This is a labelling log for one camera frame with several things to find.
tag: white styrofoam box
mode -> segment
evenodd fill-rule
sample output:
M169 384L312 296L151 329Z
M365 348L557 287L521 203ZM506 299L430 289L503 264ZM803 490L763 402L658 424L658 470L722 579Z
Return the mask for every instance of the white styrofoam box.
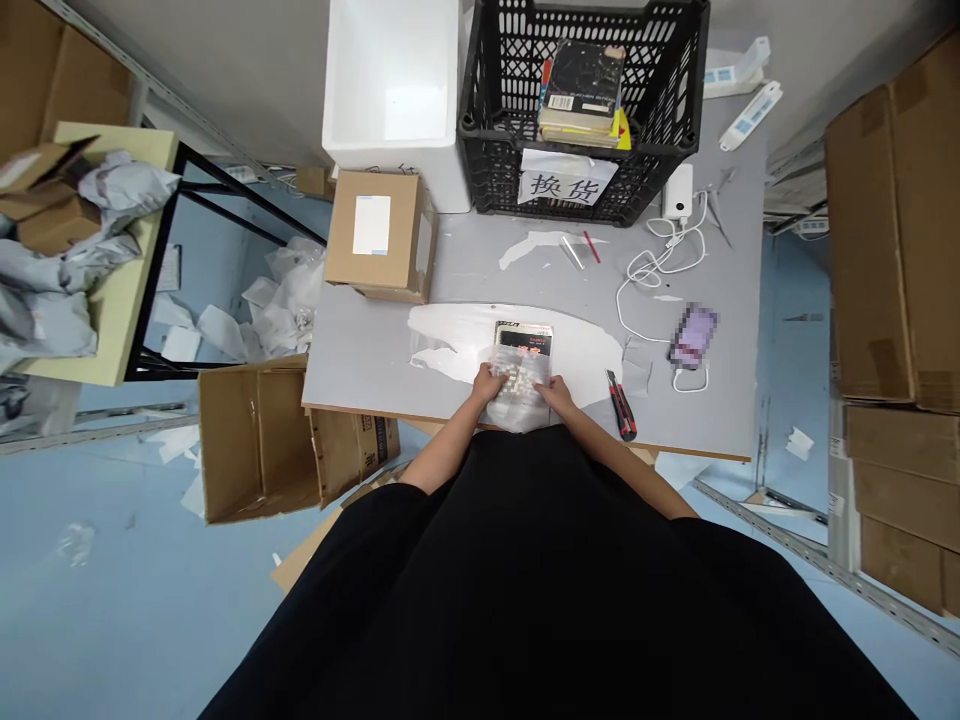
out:
M332 0L323 149L344 170L416 172L437 211L468 212L463 42L459 0Z

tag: person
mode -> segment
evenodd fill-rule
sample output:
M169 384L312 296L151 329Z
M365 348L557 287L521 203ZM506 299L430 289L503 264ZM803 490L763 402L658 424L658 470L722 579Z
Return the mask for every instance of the person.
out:
M202 718L912 717L778 553L701 520L563 378L537 386L562 425L474 434L504 380L482 365L343 511Z

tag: smartphone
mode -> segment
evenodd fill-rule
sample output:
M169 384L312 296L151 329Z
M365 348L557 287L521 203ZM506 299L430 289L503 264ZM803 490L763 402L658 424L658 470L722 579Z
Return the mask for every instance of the smartphone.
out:
M684 370L699 370L719 319L712 310L690 305L670 346L670 362Z

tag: white device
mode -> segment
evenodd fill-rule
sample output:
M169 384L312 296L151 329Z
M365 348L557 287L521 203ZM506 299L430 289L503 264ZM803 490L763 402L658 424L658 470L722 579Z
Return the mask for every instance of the white device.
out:
M693 165L681 163L663 187L660 216L686 220L693 213Z
M745 95L763 82L763 68L770 61L770 38L758 37L736 65L710 68L703 74L703 99Z
M771 80L753 96L753 100L743 109L740 116L733 121L727 131L720 138L720 149L730 152L740 147L740 144L750 137L750 133L770 113L777 101L783 97L780 83Z

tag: charging cable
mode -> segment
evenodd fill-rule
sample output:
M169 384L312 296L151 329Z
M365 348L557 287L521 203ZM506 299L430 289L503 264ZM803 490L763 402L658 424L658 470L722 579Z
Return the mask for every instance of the charging cable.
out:
M643 250L642 252L640 252L627 265L627 277L623 281L623 284L621 284L620 287L617 289L617 298L616 298L617 299L617 317L620 319L620 324L623 326L624 330L631 333L632 335L636 335L638 338L641 338L643 340L647 340L649 342L663 342L663 343L671 342L670 340L662 340L660 338L647 337L643 333L637 332L632 327L627 325L623 321L623 310L620 307L620 293L622 293L623 289L632 282L635 282L638 285L643 285L644 287L647 287L647 288L658 288L663 284L663 278L661 277L662 275L673 275L675 273L689 270L690 268L693 268L699 265L703 261L703 259L707 256L706 241L704 240L704 237L703 237L703 231L700 230L700 226L703 225L703 221L707 217L707 193L705 190L701 190L700 192L696 193L694 197L699 197L703 205L703 214L700 216L700 220L699 222L697 222L696 225L687 227L686 218L680 218L679 229L677 228L677 225L674 224L673 220L669 220L667 218L650 218L649 220L646 221L647 230L649 230L651 233L653 233L657 237L665 238L667 240L666 246L664 247L664 251L659 256L654 255L653 252L650 250ZM650 223L654 221L669 223L670 234L664 235L654 230L653 227L650 225ZM683 265L682 267L670 268L670 269L664 268L663 264L670 259L671 255L673 255L674 248L676 248L677 245L679 245L689 233L696 233L697 235L700 236L700 257L698 257L689 265ZM646 265L643 265L642 267L639 267L636 270L634 270L633 269L634 264L637 263L641 258L645 258L645 257L650 258L649 262L647 262ZM674 378L674 389L676 389L676 378ZM678 392L690 392L690 391L678 390Z
M703 387L693 388L692 390L681 390L677 387L677 378L680 377L680 373L683 372L683 368L676 368L673 371L673 389L679 393L691 393L691 392L703 392L710 385L710 363L705 362L703 365L704 379Z

